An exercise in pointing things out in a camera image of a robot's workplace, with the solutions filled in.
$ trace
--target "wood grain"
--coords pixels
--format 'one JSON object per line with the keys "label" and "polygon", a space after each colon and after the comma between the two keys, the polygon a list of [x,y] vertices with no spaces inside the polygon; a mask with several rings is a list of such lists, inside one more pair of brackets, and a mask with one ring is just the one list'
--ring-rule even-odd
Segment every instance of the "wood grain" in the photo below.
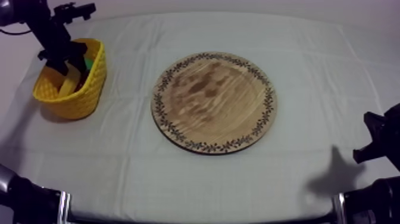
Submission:
{"label": "wood grain", "polygon": [[187,56],[157,80],[151,110],[160,131],[201,154],[242,150],[270,128],[277,108],[267,76],[248,60],[222,52]]}

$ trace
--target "woven plastic basket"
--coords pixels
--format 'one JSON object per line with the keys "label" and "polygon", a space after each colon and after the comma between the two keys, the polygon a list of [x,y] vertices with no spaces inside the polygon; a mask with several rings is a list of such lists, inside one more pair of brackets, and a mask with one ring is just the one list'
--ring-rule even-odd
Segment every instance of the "woven plastic basket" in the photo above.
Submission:
{"label": "woven plastic basket", "polygon": [[33,96],[38,101],[54,114],[66,119],[80,119],[95,111],[107,75],[103,43],[96,39],[76,39],[74,41],[86,43],[85,58],[93,61],[93,66],[81,89],[71,95],[59,98],[58,90],[63,85],[65,78],[47,66],[42,69],[33,88]]}

